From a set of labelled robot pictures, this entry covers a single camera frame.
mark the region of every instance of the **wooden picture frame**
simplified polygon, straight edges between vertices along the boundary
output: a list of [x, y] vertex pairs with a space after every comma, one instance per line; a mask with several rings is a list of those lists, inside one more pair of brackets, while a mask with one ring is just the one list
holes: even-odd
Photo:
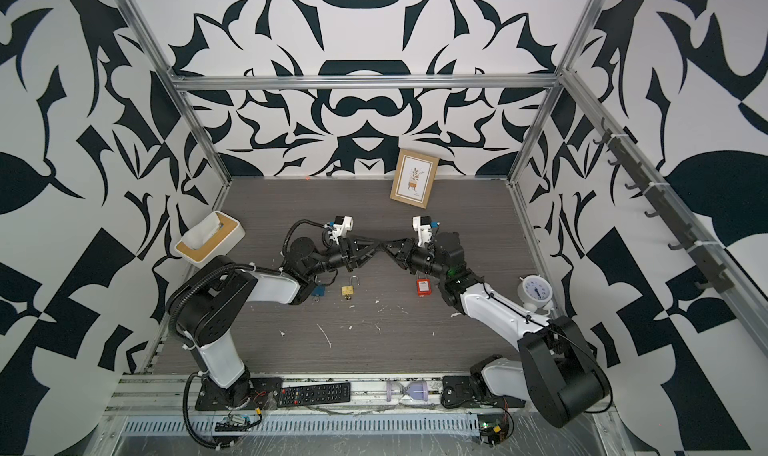
[[427, 208], [432, 183], [435, 182], [439, 158], [400, 150], [395, 181], [389, 198], [419, 208]]

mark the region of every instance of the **gray wooden tabletop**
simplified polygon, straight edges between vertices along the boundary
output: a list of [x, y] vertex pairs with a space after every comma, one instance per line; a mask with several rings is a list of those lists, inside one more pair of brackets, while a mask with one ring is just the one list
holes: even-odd
[[[390, 180], [264, 180], [236, 178], [223, 211], [239, 220], [245, 237], [230, 251], [236, 262], [274, 267], [294, 221], [352, 216], [354, 232], [382, 239], [415, 236], [411, 218], [431, 216], [441, 231], [458, 232], [466, 261], [502, 295], [516, 300], [518, 278], [535, 272], [514, 211], [500, 180], [437, 180], [428, 208], [389, 199]], [[294, 238], [320, 229], [304, 225]], [[416, 276], [379, 254], [354, 272], [350, 301], [341, 296], [350, 274], [341, 270], [318, 302], [246, 303], [232, 325], [238, 352], [252, 373], [466, 372], [491, 354], [518, 359], [501, 336], [440, 297], [416, 294]], [[156, 374], [189, 373], [190, 354], [169, 339]]]

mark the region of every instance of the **patterned wallpaper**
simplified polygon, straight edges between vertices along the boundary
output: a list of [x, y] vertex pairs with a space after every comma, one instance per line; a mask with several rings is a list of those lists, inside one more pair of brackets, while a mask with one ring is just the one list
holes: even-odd
[[587, 0], [137, 0], [178, 74], [552, 72]]
[[191, 101], [234, 176], [393, 173], [400, 148], [439, 174], [506, 175], [545, 90], [196, 91]]
[[[765, 0], [608, 0], [576, 69], [766, 284]], [[634, 448], [766, 454], [768, 359], [564, 94], [520, 181], [562, 306], [598, 348]]]
[[0, 454], [81, 454], [220, 180], [112, 0], [0, 0]]

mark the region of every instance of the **robotic arm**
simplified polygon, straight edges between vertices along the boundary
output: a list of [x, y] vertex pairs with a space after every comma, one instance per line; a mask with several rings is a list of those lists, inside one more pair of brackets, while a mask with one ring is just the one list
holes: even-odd
[[[303, 223], [323, 228], [324, 250], [307, 237], [288, 248]], [[561, 428], [610, 393], [605, 373], [570, 318], [551, 320], [498, 295], [467, 267], [458, 233], [438, 231], [427, 216], [414, 218], [413, 227], [418, 238], [376, 240], [351, 233], [349, 216], [326, 225], [301, 220], [288, 232], [280, 269], [214, 258], [169, 298], [169, 330], [192, 351], [220, 404], [241, 408], [250, 400], [250, 373], [237, 355], [230, 327], [243, 304], [301, 304], [321, 285], [319, 275], [342, 267], [351, 272], [384, 252], [411, 274], [438, 278], [449, 306], [485, 323], [520, 352], [520, 362], [496, 358], [482, 368], [491, 394], [531, 401], [547, 422]]]

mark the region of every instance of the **remote control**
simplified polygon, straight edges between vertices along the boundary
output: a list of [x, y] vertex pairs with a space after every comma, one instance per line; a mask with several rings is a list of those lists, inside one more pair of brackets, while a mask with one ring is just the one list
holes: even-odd
[[277, 407], [292, 408], [311, 404], [347, 403], [351, 399], [350, 386], [350, 383], [345, 382], [283, 388], [280, 390]]

